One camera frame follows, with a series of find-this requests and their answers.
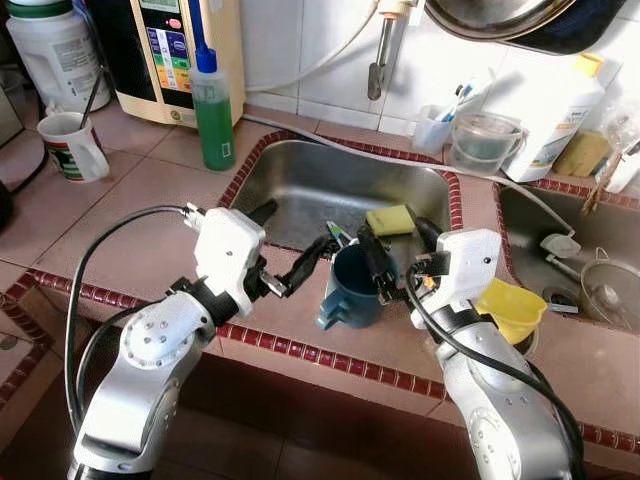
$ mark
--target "plastic cup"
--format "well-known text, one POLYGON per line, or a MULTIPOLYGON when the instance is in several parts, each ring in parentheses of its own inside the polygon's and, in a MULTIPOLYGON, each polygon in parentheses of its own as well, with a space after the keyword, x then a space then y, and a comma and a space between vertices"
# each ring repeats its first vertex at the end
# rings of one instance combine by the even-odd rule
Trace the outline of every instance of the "plastic cup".
POLYGON ((423 107, 416 123, 411 145, 416 150, 435 155, 442 151, 442 147, 451 133, 452 122, 440 122, 434 120, 438 114, 438 108, 434 106, 423 107))
POLYGON ((464 113, 453 122, 450 164, 463 171, 493 175, 524 144, 514 120, 491 113, 464 113))

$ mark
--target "sink basin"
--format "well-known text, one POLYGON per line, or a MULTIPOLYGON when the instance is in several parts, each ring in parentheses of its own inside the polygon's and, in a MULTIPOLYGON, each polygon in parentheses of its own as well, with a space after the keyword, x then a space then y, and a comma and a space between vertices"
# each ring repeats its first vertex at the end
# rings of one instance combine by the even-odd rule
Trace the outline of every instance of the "sink basin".
MULTIPOLYGON (((265 148, 232 207, 248 212, 270 198, 278 210, 265 225, 267 242, 296 250, 328 233, 327 220, 355 237, 367 210, 403 203, 449 229, 449 186, 436 172, 301 140, 265 148)), ((420 249, 411 235, 389 238, 402 263, 420 249)))
MULTIPOLYGON (((580 272, 593 260, 596 247, 602 247, 609 257, 640 268, 640 212, 606 203, 587 216, 580 214, 584 199, 532 188, 532 193, 560 214, 576 231, 574 239, 582 245, 576 258, 564 263, 580 272)), ((544 258, 546 252, 540 242, 551 233, 565 233, 564 229, 540 207, 509 188, 500 192, 513 268, 522 284, 539 295, 547 291, 567 289, 574 295, 580 292, 578 283, 569 279, 544 258)))

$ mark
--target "metal strainer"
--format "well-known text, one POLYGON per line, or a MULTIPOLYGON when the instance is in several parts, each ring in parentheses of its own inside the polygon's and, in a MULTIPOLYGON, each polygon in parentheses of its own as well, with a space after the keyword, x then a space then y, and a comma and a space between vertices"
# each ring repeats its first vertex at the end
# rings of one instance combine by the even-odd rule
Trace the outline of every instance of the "metal strainer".
POLYGON ((640 271, 611 260, 602 248, 580 274, 580 304, 592 318, 640 331, 640 271))

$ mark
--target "clear plastic container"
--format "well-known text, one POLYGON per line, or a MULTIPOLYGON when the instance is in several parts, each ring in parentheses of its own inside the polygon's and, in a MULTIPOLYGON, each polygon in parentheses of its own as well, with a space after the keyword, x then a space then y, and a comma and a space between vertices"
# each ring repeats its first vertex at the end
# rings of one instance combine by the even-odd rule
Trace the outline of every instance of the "clear plastic container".
POLYGON ((478 175, 495 174, 524 143, 524 130, 514 120, 490 113, 464 113, 453 124, 449 163, 478 175))

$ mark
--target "green dish soap bottle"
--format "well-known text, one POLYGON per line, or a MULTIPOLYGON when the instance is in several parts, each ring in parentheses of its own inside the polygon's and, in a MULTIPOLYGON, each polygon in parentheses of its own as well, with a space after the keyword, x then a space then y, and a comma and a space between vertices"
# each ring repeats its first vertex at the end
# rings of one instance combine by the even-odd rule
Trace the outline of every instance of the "green dish soap bottle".
POLYGON ((204 41, 200 2, 191 3, 197 6, 191 9, 197 66, 189 70, 189 83, 200 133, 202 156, 207 168, 227 170, 235 163, 227 77, 224 72, 218 71, 216 52, 208 48, 204 41))

